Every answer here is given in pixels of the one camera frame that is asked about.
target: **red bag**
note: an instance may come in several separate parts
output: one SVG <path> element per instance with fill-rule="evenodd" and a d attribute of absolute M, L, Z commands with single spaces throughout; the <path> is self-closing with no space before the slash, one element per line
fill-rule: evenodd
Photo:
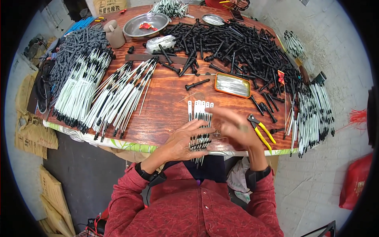
<path fill-rule="evenodd" d="M 372 159 L 371 153 L 349 165 L 341 190 L 340 208 L 354 208 L 365 186 Z"/>

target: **phone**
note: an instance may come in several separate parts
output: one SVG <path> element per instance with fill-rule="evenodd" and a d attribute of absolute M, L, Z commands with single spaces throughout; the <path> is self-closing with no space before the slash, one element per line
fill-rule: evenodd
<path fill-rule="evenodd" d="M 240 21 L 244 21 L 243 17 L 241 16 L 240 11 L 236 11 L 236 10 L 230 9 L 230 12 L 231 12 L 231 14 L 232 14 L 232 16 L 233 16 L 234 19 L 240 20 Z"/>

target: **metal bowl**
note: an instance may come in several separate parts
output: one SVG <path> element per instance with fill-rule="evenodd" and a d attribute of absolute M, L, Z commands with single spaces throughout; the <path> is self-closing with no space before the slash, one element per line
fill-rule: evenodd
<path fill-rule="evenodd" d="M 157 31 L 152 29 L 139 29 L 143 23 L 149 23 L 152 27 L 157 28 Z M 159 35 L 159 31 L 164 29 L 169 23 L 169 17 L 162 13 L 145 13 L 130 19 L 122 28 L 125 36 L 134 39 L 151 38 Z"/>
<path fill-rule="evenodd" d="M 217 21 L 221 21 L 221 22 L 220 22 L 220 24 L 215 24 L 213 22 L 210 22 L 210 21 L 207 21 L 206 19 L 204 19 L 205 16 L 207 16 L 211 19 L 217 20 Z M 224 24 L 224 19 L 221 16 L 214 15 L 214 14 L 205 14 L 201 17 L 201 19 L 203 19 L 204 22 L 211 24 L 211 25 L 223 25 Z"/>

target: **red shirt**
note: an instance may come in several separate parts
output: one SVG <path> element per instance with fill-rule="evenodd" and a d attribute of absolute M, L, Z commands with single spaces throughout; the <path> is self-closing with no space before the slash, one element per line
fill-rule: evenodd
<path fill-rule="evenodd" d="M 273 177 L 257 182 L 247 212 L 232 203 L 227 184 L 205 179 L 200 186 L 180 162 L 164 171 L 167 180 L 151 188 L 144 208 L 141 192 L 147 186 L 133 163 L 114 185 L 105 225 L 108 236 L 280 236 Z"/>

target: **sleeve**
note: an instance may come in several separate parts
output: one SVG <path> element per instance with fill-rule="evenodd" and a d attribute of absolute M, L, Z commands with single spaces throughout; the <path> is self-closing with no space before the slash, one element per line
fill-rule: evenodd
<path fill-rule="evenodd" d="M 276 215 L 276 202 L 274 181 L 272 172 L 257 182 L 255 191 L 250 194 L 250 202 L 246 211 L 270 226 L 278 236 L 284 236 L 280 229 L 278 217 Z"/>
<path fill-rule="evenodd" d="M 244 10 L 248 9 L 248 8 L 249 8 L 249 5 L 250 5 L 250 0 L 245 0 L 245 1 L 247 1 L 247 6 L 246 6 L 246 7 L 244 7 L 244 8 L 239 8 L 239 7 L 235 6 L 235 7 L 233 8 L 233 10 L 236 10 L 236 11 L 244 11 Z"/>
<path fill-rule="evenodd" d="M 145 207 L 141 192 L 146 188 L 148 181 L 137 173 L 135 166 L 136 163 L 133 163 L 127 168 L 125 175 L 113 186 L 104 237 L 122 236 L 136 214 Z"/>

